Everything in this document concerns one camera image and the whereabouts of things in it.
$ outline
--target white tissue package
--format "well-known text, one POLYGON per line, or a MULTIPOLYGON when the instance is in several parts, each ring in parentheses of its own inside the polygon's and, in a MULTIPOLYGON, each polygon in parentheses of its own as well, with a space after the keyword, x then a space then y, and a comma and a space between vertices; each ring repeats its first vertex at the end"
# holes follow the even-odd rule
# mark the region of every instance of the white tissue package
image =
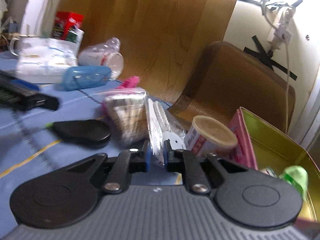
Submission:
POLYGON ((68 68, 78 65, 72 42, 39 38, 28 42, 31 46, 24 46, 19 53, 16 71, 19 79, 35 84, 59 83, 68 68))

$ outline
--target gray ribbed base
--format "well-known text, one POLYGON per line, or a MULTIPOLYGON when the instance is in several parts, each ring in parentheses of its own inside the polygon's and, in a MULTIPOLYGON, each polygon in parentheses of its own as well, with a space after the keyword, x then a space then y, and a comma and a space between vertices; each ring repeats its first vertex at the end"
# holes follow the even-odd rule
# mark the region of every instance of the gray ribbed base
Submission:
POLYGON ((241 228, 208 197, 184 186, 130 186, 107 195, 86 219, 65 228, 18 226, 5 240, 305 240, 293 226, 274 231, 241 228))

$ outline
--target white cable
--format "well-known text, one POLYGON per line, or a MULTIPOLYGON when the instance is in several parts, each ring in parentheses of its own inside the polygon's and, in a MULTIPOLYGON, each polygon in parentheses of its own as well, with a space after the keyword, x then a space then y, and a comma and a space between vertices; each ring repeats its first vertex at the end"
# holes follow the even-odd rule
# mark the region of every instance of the white cable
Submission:
POLYGON ((270 20, 268 19, 268 17, 267 17, 266 15, 264 15, 264 17, 265 17, 267 23, 269 23, 269 25, 270 25, 272 28, 274 28, 274 29, 276 29, 276 30, 278 29, 276 26, 274 26, 274 25, 272 24, 272 22, 270 22, 270 20))
MULTIPOLYGON (((283 12, 283 22, 285 23, 285 15, 287 13, 287 10, 290 7, 287 7, 283 12)), ((288 133, 288 126, 289 126, 289 80, 290 80, 290 64, 289 64, 289 48, 286 41, 284 41, 285 44, 285 52, 287 57, 287 87, 285 90, 285 134, 288 133)))

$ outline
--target white mug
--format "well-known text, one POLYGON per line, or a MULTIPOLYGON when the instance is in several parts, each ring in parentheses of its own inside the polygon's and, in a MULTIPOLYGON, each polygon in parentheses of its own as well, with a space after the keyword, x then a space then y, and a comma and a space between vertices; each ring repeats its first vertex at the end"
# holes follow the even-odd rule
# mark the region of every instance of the white mug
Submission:
POLYGON ((19 35, 17 38, 13 38, 10 42, 10 52, 13 55, 19 56, 14 52, 14 43, 16 41, 19 41, 18 52, 20 53, 21 50, 28 47, 32 47, 31 42, 28 42, 28 40, 35 37, 36 37, 35 35, 19 35))

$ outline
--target container lid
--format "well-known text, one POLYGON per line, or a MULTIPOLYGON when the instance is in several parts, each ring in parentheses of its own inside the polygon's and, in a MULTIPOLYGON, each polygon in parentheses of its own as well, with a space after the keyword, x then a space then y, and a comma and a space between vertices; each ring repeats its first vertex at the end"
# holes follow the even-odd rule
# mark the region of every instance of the container lid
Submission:
POLYGON ((208 141, 222 148, 234 148, 238 140, 233 132, 219 121, 204 115, 197 115, 192 120, 192 126, 208 141))

